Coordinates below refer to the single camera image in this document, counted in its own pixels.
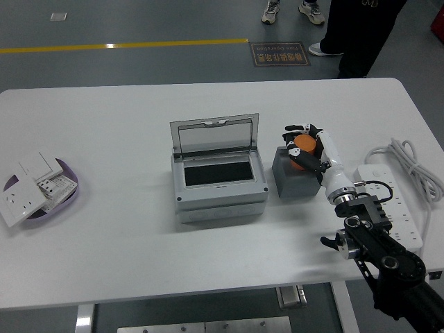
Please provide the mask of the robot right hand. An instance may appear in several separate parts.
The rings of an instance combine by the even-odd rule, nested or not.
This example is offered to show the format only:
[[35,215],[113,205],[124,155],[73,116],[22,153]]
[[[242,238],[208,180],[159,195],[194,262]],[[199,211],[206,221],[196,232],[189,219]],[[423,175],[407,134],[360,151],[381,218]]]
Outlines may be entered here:
[[[289,125],[282,138],[290,160],[317,177],[325,188],[325,196],[332,205],[339,205],[357,198],[354,183],[345,175],[339,152],[330,134],[313,124]],[[296,138],[308,135],[315,141],[314,153],[302,149]]]

